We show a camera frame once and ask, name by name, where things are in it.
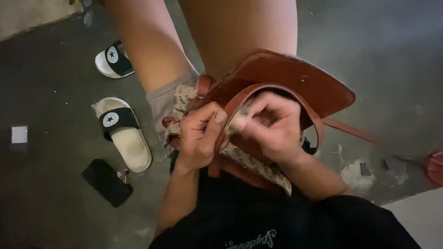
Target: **concrete floor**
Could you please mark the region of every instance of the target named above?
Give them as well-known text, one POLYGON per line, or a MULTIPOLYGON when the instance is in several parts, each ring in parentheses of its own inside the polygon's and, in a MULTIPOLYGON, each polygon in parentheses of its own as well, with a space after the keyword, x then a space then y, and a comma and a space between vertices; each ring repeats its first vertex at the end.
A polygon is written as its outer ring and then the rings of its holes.
MULTIPOLYGON (((376 204, 431 188, 419 167, 404 164, 401 175, 390 175, 381 158, 426 155, 443 146, 442 5, 298 1, 298 56, 357 95, 335 117, 384 138, 376 147, 327 128, 319 157, 337 172, 357 159, 367 162, 375 183, 360 194, 376 204)), ((167 7, 186 54, 204 72, 178 3, 167 1, 167 7)), ((94 3, 82 16, 0 44, 1 248, 146 248, 152 241, 169 159, 152 135, 151 110, 136 76, 113 80, 94 66, 95 55, 116 38, 109 15, 94 3), (91 23, 83 20, 87 13, 91 23), (135 110, 154 159, 148 170, 131 175, 134 193, 119 208, 81 177, 95 158, 125 168, 90 107, 110 96, 135 110), (28 125, 26 152, 11 149, 11 125, 28 125)))

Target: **white slide sandal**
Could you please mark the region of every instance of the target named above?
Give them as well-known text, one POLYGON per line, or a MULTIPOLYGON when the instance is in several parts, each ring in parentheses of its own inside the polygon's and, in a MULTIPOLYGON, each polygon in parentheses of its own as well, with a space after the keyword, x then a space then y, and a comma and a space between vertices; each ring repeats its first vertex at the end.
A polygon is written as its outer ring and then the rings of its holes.
POLYGON ((126 57, 121 41, 114 42, 106 50, 100 52, 95 57, 95 66, 102 75, 114 79, 134 73, 134 68, 126 57))
POLYGON ((151 151, 128 103, 107 97, 96 104, 95 113, 105 139, 114 142, 128 168, 133 172, 147 169, 152 162, 151 151))

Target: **brown leather bag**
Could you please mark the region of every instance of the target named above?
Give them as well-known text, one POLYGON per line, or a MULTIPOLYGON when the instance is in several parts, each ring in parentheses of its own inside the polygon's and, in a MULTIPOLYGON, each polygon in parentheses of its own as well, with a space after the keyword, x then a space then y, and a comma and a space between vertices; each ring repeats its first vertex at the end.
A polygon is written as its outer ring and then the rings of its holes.
MULTIPOLYGON (((224 107, 228 118, 231 118, 249 98, 263 91, 272 91, 300 103, 301 129, 303 131, 311 125, 314 126, 317 132, 317 148, 321 146, 324 138, 323 125, 340 129, 369 142, 377 142, 375 136, 327 118, 355 101, 355 94, 349 87, 300 58, 267 50, 251 54, 217 82, 211 82, 210 78, 202 76, 197 83, 197 95, 200 98, 190 101, 186 106, 186 112, 215 101, 224 107)), ((177 124, 179 120, 165 117, 163 125, 167 128, 171 122, 177 124)), ((222 132, 215 146, 216 157, 208 168, 209 176, 219 177, 220 171, 225 171, 259 188, 281 190, 280 187, 287 187, 287 183, 284 186, 277 185, 275 181, 265 179, 264 174, 258 170, 246 168, 242 161, 232 160, 230 154, 220 155, 221 145, 227 140, 269 169, 275 169, 272 166, 273 162, 262 154, 255 141, 244 140, 235 134, 228 137, 222 132)), ((169 134, 167 142, 180 150, 179 135, 169 134)))

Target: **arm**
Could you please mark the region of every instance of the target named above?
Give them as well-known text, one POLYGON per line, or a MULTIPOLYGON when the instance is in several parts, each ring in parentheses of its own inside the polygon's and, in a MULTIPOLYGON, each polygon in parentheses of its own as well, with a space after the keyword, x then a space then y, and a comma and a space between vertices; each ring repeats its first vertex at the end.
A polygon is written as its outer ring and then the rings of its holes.
POLYGON ((256 140, 262 152, 278 163, 289 180, 307 197, 322 200, 334 195, 349 194, 341 176, 325 168, 305 153, 299 145, 301 107, 295 101, 264 92, 248 106, 248 115, 233 121, 243 136, 256 140), (272 112, 277 121, 263 125, 254 115, 263 110, 272 112))
POLYGON ((215 140, 227 117, 223 109, 213 102, 188 114, 181 121, 182 150, 158 212, 155 237, 175 226, 195 209, 200 169, 214 159, 215 140))

